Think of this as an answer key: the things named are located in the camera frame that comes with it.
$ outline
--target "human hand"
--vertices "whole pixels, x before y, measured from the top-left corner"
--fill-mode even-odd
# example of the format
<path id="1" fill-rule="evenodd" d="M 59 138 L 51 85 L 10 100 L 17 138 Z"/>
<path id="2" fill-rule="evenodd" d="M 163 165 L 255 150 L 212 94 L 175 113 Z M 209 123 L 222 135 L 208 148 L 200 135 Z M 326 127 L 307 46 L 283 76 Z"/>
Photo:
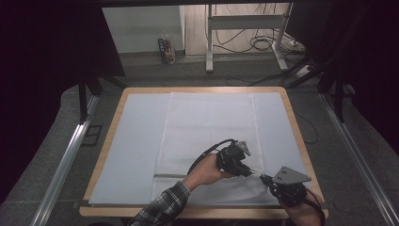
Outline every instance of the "human hand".
<path id="1" fill-rule="evenodd" d="M 309 191 L 308 189 L 307 193 L 308 194 L 306 196 L 306 199 L 308 201 L 311 201 L 315 204 L 318 204 L 322 201 L 322 198 L 320 198 L 320 196 L 311 193 L 311 191 Z M 306 203 L 301 203 L 300 205 L 297 206 L 288 207 L 279 200 L 279 204 L 285 209 L 285 211 L 287 211 L 287 214 L 290 216 L 290 219 L 293 221 L 295 225 L 297 226 L 321 225 L 320 217 L 317 211 L 313 207 L 307 205 Z"/>
<path id="2" fill-rule="evenodd" d="M 233 175 L 220 171 L 216 167 L 216 154 L 206 155 L 183 180 L 183 183 L 193 191 L 200 185 L 211 185 L 222 178 L 230 178 Z"/>

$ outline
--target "plaid sleeve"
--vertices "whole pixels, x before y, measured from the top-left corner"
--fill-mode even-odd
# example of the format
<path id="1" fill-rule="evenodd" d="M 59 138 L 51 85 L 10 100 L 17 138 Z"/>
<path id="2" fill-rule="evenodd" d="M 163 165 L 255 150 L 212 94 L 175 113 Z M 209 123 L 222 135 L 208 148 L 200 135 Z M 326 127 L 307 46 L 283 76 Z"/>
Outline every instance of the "plaid sleeve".
<path id="1" fill-rule="evenodd" d="M 182 213 L 190 190 L 178 182 L 162 192 L 161 196 L 142 209 L 134 218 L 132 226 L 164 225 Z"/>

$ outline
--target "wall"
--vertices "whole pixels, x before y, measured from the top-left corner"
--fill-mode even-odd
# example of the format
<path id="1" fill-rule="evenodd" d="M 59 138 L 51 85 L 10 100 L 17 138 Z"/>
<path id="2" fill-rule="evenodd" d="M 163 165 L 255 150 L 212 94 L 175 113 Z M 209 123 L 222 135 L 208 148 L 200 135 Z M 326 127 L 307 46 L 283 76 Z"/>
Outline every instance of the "wall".
<path id="1" fill-rule="evenodd" d="M 184 48 L 183 7 L 103 8 L 118 53 L 159 51 L 157 40 L 171 35 Z"/>

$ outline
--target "plaid shirt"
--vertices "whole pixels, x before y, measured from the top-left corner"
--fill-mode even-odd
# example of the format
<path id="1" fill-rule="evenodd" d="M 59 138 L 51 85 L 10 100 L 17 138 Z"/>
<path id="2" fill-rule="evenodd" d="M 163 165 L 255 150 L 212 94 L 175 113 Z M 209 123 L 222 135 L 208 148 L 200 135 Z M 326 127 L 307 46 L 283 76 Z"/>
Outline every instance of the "plaid shirt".
<path id="1" fill-rule="evenodd" d="M 161 196 L 142 209 L 134 218 L 132 226 L 166 225 L 182 213 L 190 190 L 178 182 L 162 192 Z"/>

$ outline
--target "metal desk leg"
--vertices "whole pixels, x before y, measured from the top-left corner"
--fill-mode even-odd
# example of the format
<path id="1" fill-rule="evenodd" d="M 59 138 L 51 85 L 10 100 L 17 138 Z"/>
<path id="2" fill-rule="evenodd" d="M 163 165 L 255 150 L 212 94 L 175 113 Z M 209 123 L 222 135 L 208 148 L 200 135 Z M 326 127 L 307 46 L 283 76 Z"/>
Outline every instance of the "metal desk leg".
<path id="1" fill-rule="evenodd" d="M 212 5 L 208 5 L 208 46 L 206 51 L 206 72 L 214 71 L 214 46 L 212 44 Z"/>
<path id="2" fill-rule="evenodd" d="M 279 68 L 282 71 L 288 71 L 288 66 L 285 63 L 284 57 L 282 56 L 281 51 L 279 50 L 279 47 L 281 45 L 281 40 L 282 40 L 282 36 L 284 35 L 285 27 L 287 26 L 288 18 L 290 17 L 290 11 L 291 11 L 292 5 L 293 4 L 290 3 L 288 5 L 287 9 L 285 9 L 283 17 L 282 17 L 282 21 L 281 21 L 281 27 L 279 28 L 279 34 L 276 38 L 276 41 L 273 41 L 273 44 L 272 44 L 273 53 L 275 54 L 277 62 L 279 64 Z"/>

